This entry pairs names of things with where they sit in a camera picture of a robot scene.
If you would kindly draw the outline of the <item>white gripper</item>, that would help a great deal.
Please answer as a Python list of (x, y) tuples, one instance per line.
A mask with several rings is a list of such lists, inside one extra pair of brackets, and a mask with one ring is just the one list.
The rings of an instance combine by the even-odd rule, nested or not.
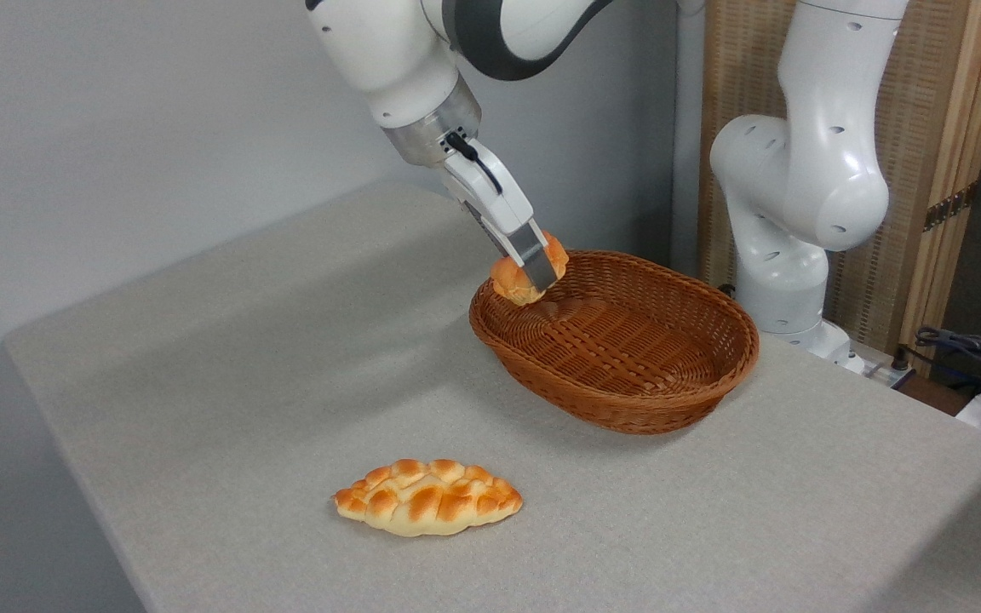
[(559, 279), (548, 254), (548, 240), (529, 198), (505, 163), (485, 145), (444, 145), (441, 180), (468, 207), (518, 271), (508, 275), (510, 290), (546, 292)]

